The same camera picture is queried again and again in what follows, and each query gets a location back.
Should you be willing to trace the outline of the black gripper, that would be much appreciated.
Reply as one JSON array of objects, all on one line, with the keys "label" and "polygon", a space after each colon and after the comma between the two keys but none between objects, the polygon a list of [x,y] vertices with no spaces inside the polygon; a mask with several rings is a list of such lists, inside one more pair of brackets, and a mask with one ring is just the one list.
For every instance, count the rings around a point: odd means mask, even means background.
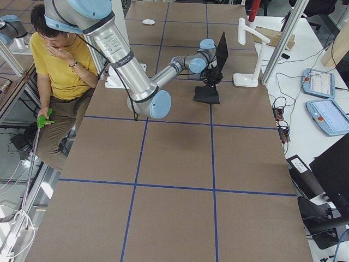
[{"label": "black gripper", "polygon": [[222,79],[223,74],[219,66],[207,68],[201,73],[201,80],[211,88],[213,85],[219,84]]}]

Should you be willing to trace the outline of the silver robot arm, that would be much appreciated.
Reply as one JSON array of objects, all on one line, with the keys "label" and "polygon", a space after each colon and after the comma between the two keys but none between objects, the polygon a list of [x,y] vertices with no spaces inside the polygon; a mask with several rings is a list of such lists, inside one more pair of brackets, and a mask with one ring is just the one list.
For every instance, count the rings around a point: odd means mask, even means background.
[{"label": "silver robot arm", "polygon": [[149,78],[115,24],[111,1],[45,1],[47,26],[62,32],[92,37],[112,68],[127,85],[128,107],[134,115],[164,118],[171,109],[171,96],[164,86],[182,71],[203,77],[205,86],[195,88],[194,100],[219,104],[216,85],[228,50],[225,36],[219,45],[212,39],[200,42],[197,53],[177,56],[159,73]]}]

